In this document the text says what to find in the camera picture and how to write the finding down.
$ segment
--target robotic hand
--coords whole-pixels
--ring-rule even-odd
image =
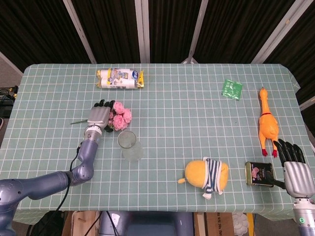
[[[15,236],[11,223],[19,202],[25,197],[38,200],[90,180],[93,162],[102,130],[107,126],[114,101],[95,103],[84,132],[84,141],[77,149],[81,164],[70,171],[57,171],[30,179],[0,180],[0,236]]]
[[[305,163],[302,150],[296,145],[274,141],[283,167],[284,183],[273,180],[274,185],[286,189],[295,198],[293,211],[299,224],[301,236],[315,236],[315,205],[310,197],[315,194],[315,183],[311,169]]]

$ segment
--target clear plastic cup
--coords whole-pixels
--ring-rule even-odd
[[[131,131],[123,131],[118,135],[118,144],[122,149],[124,158],[128,161],[138,161],[143,156],[143,149],[137,141],[136,135]]]

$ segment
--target table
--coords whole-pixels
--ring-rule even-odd
[[[98,69],[144,71],[145,86],[109,90],[95,86]],[[243,84],[241,100],[223,97],[225,79]],[[246,161],[271,162],[283,179],[279,158],[262,157],[257,135],[262,86],[280,127],[279,138],[296,143],[311,170],[315,159],[295,97],[297,83],[278,64],[38,64],[28,67],[0,150],[1,178],[31,178],[68,170],[83,140],[88,117],[100,99],[122,101],[131,108],[129,127],[144,148],[144,158],[121,157],[118,132],[99,142],[91,181],[70,189],[62,210],[161,210],[259,212],[271,219],[292,217],[292,198],[278,187],[245,183]],[[230,167],[223,195],[211,200],[203,190],[177,184],[185,165],[203,156]],[[34,223],[54,210],[64,192],[38,201],[24,199],[15,220]]]

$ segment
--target striped scarf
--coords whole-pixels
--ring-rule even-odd
[[[211,199],[211,194],[213,192],[218,192],[219,194],[222,194],[222,191],[220,189],[222,162],[212,160],[209,157],[204,157],[203,159],[207,161],[208,167],[207,168],[208,172],[206,173],[207,181],[205,185],[202,187],[205,189],[203,197],[206,199]]]

